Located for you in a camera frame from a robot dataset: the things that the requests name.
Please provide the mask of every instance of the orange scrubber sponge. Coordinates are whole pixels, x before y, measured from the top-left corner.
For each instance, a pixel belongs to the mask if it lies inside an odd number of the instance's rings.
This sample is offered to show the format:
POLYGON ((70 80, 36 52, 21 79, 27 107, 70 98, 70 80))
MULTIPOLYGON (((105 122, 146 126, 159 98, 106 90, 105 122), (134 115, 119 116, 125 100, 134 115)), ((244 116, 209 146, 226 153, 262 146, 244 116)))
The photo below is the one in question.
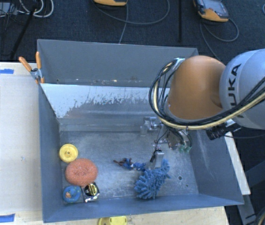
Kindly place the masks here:
POLYGON ((66 180, 76 186, 85 187, 95 181, 98 175, 96 165, 86 158, 78 158, 69 163, 66 168, 66 180))

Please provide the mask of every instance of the wooden table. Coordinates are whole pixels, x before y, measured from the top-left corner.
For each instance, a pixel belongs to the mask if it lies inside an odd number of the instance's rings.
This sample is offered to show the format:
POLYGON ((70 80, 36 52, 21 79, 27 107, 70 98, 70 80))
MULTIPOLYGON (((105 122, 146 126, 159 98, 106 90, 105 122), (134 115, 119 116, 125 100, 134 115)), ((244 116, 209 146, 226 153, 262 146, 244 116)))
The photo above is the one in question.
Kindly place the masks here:
MULTIPOLYGON (((0 62, 0 69, 10 68, 15 75, 30 75, 21 63, 0 62)), ((14 211, 15 220, 12 224, 40 225, 42 211, 14 211)), ((171 212, 151 213, 142 215, 128 215, 128 225, 229 225, 224 207, 180 210, 171 212)), ((80 221, 57 222, 56 225, 97 225, 98 219, 87 219, 80 221)))

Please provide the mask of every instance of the yellow object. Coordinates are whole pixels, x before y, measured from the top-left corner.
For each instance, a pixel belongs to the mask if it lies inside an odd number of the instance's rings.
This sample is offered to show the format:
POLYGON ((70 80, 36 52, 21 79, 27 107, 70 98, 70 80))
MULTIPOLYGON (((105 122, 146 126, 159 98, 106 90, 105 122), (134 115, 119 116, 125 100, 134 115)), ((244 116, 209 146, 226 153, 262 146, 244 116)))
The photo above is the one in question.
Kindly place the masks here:
POLYGON ((59 150, 59 157, 62 161, 70 163, 74 161, 78 156, 77 148, 72 144, 64 144, 59 150))
POLYGON ((94 0, 96 3, 110 6, 125 6, 127 2, 115 2, 114 0, 94 0))
POLYGON ((98 225, 126 225, 126 216, 119 217, 103 217, 99 219, 98 225))

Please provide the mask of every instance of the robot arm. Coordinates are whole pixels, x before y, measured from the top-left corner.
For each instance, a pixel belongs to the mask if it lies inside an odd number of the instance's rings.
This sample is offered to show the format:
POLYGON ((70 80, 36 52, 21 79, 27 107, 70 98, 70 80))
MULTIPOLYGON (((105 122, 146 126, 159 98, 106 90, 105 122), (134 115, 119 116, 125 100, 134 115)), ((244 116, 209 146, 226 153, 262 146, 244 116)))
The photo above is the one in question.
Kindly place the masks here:
POLYGON ((171 128, 212 129, 233 121, 265 130, 265 49, 242 53, 226 66, 207 56, 175 59, 157 75, 149 101, 171 128))

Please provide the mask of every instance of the metal bracket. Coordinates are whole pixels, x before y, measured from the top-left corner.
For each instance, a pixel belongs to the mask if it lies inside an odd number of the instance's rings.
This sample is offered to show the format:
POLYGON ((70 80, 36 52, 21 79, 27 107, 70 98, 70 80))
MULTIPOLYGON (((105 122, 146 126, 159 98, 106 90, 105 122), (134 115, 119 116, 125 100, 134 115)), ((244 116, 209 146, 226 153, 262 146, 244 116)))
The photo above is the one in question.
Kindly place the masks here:
POLYGON ((36 52, 35 58, 36 58, 36 62, 37 62, 37 68, 32 68, 24 57, 19 57, 19 61, 23 64, 23 66, 26 68, 26 70, 28 72, 30 72, 31 76, 34 78, 34 80, 37 84, 45 83, 45 78, 44 78, 42 71, 41 71, 42 64, 40 61, 39 52, 36 52))
POLYGON ((157 131, 160 124, 156 123, 156 117, 144 117, 144 124, 140 127, 141 135, 145 136, 148 131, 157 131))

